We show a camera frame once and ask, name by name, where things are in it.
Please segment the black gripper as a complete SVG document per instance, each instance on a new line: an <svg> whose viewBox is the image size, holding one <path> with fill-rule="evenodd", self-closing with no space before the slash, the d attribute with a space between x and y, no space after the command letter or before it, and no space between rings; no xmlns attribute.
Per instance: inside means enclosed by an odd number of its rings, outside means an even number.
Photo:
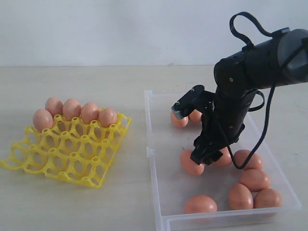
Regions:
<svg viewBox="0 0 308 231"><path fill-rule="evenodd" d="M206 111L203 130L193 143L190 157L193 162L209 166L223 156L220 149L234 143L243 131L244 118L256 93L257 90L249 90L235 99L216 89L210 107L213 112Z"/></svg>

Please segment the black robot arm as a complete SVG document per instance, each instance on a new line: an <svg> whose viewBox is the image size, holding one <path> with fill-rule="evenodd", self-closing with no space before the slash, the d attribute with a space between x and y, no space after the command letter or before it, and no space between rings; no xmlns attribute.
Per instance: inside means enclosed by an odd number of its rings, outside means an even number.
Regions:
<svg viewBox="0 0 308 231"><path fill-rule="evenodd" d="M308 32L282 29L271 39L221 59L214 67L215 92L202 85L183 97L184 115L202 113L202 131L195 139L191 159L210 165L222 157L222 149L238 141L244 118L254 111L252 101L261 89L306 83L308 80Z"/></svg>

